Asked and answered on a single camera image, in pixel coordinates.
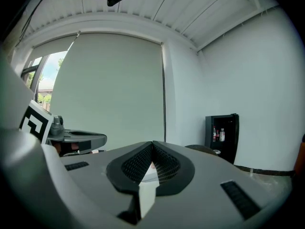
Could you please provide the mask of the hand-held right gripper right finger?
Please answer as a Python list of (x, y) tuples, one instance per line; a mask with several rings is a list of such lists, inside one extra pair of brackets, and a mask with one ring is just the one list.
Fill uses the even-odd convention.
[[(186, 147), (165, 144), (189, 158), (195, 173), (179, 194), (156, 197), (142, 220), (143, 229), (254, 229), (261, 227), (275, 210), (275, 197), (259, 183), (224, 159)], [(235, 182), (259, 207), (245, 220), (221, 187)]]

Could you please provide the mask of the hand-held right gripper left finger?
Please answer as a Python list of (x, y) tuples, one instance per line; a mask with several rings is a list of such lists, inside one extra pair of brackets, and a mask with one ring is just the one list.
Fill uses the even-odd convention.
[(151, 164), (152, 143), (60, 158), (61, 197), (73, 229), (153, 229), (141, 218), (139, 183)]

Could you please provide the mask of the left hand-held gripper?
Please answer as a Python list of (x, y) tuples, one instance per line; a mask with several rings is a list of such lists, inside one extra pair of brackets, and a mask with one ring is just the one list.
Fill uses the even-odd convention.
[[(47, 143), (53, 115), (33, 101), (34, 93), (0, 55), (0, 133), (23, 131)], [(64, 130), (63, 144), (77, 144), (80, 154), (89, 153), (107, 142), (105, 134)]]

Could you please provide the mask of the person's left hand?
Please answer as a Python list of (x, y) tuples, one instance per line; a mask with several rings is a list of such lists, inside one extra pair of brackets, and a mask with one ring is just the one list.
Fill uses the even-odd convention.
[(79, 146), (77, 143), (52, 142), (52, 145), (57, 150), (59, 156), (64, 156), (65, 154), (74, 153), (79, 150)]

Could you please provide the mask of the large grey roller blind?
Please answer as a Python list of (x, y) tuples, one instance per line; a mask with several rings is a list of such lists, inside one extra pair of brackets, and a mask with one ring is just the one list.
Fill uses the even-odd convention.
[(106, 150), (163, 141), (161, 46), (119, 34), (80, 35), (57, 74), (51, 113), (67, 129), (106, 135)]

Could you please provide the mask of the black cabinet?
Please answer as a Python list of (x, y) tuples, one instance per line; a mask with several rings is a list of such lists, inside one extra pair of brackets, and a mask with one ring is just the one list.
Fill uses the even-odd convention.
[[(225, 131), (224, 142), (213, 142), (213, 126), (216, 130)], [(205, 118), (205, 142), (204, 145), (212, 150), (217, 149), (221, 151), (219, 157), (225, 159), (233, 164), (236, 157), (237, 146), (239, 139), (239, 115), (213, 115)]]

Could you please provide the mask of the small grey roller blind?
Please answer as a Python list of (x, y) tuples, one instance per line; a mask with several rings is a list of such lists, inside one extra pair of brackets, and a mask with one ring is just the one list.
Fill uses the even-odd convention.
[(76, 37), (76, 35), (72, 35), (41, 44), (32, 50), (31, 57), (39, 58), (48, 54), (67, 51)]

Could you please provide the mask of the black window frame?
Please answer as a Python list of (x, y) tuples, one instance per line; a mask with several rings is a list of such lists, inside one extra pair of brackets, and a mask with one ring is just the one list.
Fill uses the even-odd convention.
[(34, 93), (33, 100), (38, 103), (39, 82), (43, 79), (42, 71), (50, 55), (29, 60), (21, 72), (21, 78)]

